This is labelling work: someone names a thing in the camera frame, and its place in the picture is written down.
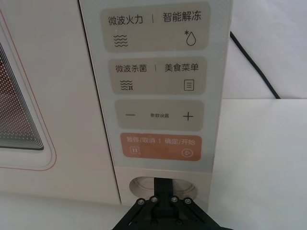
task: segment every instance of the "control panel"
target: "control panel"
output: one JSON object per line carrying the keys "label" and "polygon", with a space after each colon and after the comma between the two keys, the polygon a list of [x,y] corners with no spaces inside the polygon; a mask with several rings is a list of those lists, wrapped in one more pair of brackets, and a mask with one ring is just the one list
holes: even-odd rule
{"label": "control panel", "polygon": [[211,173],[232,1],[80,6],[115,169]]}

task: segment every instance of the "metal screw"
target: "metal screw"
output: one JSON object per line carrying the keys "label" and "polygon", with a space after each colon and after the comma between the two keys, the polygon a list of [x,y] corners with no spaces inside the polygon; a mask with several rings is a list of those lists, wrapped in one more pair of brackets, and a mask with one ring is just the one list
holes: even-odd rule
{"label": "metal screw", "polygon": [[180,219],[176,220],[176,225],[182,225],[182,224],[183,224],[182,220]]}
{"label": "metal screw", "polygon": [[150,224],[152,226],[157,226],[158,225],[158,221],[156,221],[155,219],[153,219],[152,221],[150,221]]}
{"label": "metal screw", "polygon": [[157,197],[153,197],[153,198],[151,199],[151,201],[152,201],[153,203],[155,203],[155,202],[158,201],[158,198],[157,198]]}
{"label": "metal screw", "polygon": [[143,205],[144,203],[145,203],[144,200],[139,200],[139,201],[138,201],[138,204],[139,204],[139,205]]}
{"label": "metal screw", "polygon": [[186,203],[186,204],[188,204],[188,205],[189,205],[189,204],[191,204],[191,203],[192,203],[192,201],[191,201],[190,199],[185,199],[185,200],[184,200],[184,203]]}
{"label": "metal screw", "polygon": [[177,199],[177,197],[172,197],[171,201],[176,203],[178,201],[178,199]]}

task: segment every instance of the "water drop icon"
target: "water drop icon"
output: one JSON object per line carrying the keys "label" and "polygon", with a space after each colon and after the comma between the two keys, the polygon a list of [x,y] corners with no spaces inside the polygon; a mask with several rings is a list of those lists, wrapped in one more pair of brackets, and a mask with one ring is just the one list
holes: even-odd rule
{"label": "water drop icon", "polygon": [[196,43],[196,38],[193,34],[193,32],[190,32],[188,37],[187,37],[187,44],[188,46],[193,46]]}

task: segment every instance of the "circular opening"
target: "circular opening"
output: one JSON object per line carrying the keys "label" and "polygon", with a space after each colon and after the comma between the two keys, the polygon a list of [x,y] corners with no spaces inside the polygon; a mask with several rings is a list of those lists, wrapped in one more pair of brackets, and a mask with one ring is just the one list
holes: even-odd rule
{"label": "circular opening", "polygon": [[[137,177],[129,184],[131,192],[137,198],[149,199],[154,195],[154,178],[153,177]],[[191,197],[195,199],[197,195],[196,187],[185,180],[173,179],[174,195],[180,199]]]}

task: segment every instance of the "plus sign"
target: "plus sign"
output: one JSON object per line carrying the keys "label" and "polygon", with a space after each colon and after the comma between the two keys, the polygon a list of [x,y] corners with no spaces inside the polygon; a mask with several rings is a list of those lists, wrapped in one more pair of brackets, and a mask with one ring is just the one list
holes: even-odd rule
{"label": "plus sign", "polygon": [[183,117],[186,117],[187,120],[189,120],[190,117],[194,117],[194,116],[191,116],[191,115],[189,114],[189,112],[188,112],[188,115],[185,115],[185,116],[183,116]]}

